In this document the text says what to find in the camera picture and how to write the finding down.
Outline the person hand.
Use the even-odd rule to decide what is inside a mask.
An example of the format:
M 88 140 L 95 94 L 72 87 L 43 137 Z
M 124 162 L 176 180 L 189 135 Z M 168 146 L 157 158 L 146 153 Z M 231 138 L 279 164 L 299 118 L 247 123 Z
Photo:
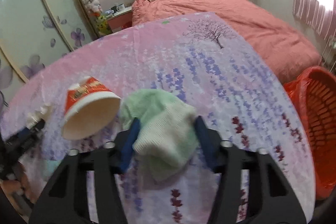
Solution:
M 26 170 L 23 165 L 19 165 L 19 169 L 21 171 L 21 178 L 17 180 L 5 180 L 1 181 L 1 188 L 7 198 L 12 200 L 12 194 L 16 192 L 23 192 L 25 196 L 30 200 L 32 203 L 35 203 L 36 197 L 31 190 L 30 183 L 28 177 L 26 175 Z

